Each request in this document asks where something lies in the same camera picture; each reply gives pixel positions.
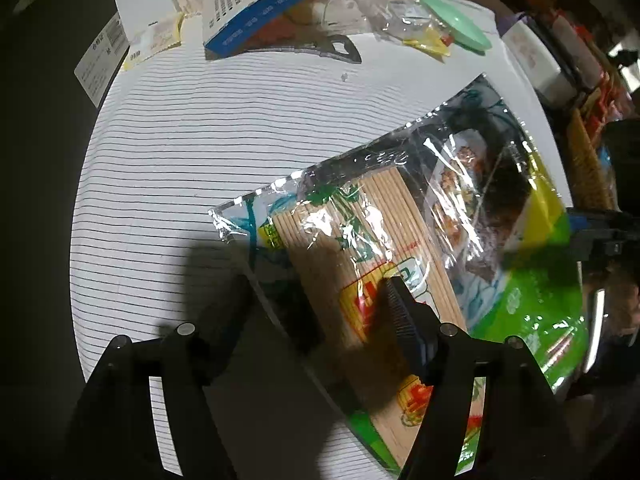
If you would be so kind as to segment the white tissue box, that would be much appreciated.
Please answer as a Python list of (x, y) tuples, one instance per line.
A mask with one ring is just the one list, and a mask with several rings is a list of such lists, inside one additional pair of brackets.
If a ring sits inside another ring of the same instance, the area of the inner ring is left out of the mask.
[(561, 108), (577, 96), (576, 82), (558, 50), (526, 21), (515, 22), (502, 36), (530, 84), (548, 107)]

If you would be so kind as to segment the clear plastic container bag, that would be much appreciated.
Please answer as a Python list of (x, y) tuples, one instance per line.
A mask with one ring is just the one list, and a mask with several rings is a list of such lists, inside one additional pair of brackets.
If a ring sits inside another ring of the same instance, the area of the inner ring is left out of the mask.
[(374, 32), (399, 40), (420, 38), (435, 23), (416, 0), (303, 0), (284, 16), (298, 27), (355, 35)]

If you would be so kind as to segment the wicker basket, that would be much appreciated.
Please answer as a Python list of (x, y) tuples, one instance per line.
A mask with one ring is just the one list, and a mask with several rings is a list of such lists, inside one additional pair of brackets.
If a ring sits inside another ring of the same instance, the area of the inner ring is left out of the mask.
[(574, 206), (613, 210), (613, 195), (606, 185), (597, 152), (591, 144), (582, 116), (576, 107), (570, 111), (566, 143), (567, 180)]

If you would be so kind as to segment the yellow sauce packet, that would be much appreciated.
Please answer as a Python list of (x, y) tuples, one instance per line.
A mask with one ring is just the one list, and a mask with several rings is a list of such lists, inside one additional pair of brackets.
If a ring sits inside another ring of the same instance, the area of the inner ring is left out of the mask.
[(438, 31), (432, 28), (419, 30), (413, 37), (402, 40), (402, 43), (429, 55), (441, 58), (448, 58), (450, 55), (449, 47), (442, 41)]

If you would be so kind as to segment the bamboo skewer packet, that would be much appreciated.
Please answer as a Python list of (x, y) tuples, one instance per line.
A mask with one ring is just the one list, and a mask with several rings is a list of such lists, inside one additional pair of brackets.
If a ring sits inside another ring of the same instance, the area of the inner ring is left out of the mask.
[(432, 390), (378, 302), (399, 276), (442, 322), (518, 336), (552, 389), (582, 362), (578, 266), (553, 255), (570, 217), (524, 124), (485, 76), (385, 136), (215, 208), (219, 238), (268, 297), (293, 283), (324, 341), (309, 374), (398, 474)]

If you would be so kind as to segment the black bottle opener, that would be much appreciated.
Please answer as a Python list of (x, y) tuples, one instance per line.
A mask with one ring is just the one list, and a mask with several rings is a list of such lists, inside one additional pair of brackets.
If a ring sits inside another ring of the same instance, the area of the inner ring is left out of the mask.
[(361, 64), (362, 57), (355, 44), (345, 35), (320, 36), (312, 39), (283, 39), (274, 44), (247, 44), (244, 52), (293, 52), (314, 54), (350, 64)]

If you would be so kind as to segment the green plastic dish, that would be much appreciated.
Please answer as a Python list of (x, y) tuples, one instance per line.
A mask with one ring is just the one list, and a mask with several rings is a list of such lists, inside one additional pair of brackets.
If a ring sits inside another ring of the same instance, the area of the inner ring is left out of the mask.
[(492, 44), (485, 33), (470, 18), (444, 0), (419, 0), (449, 29), (457, 44), (476, 52), (486, 52)]

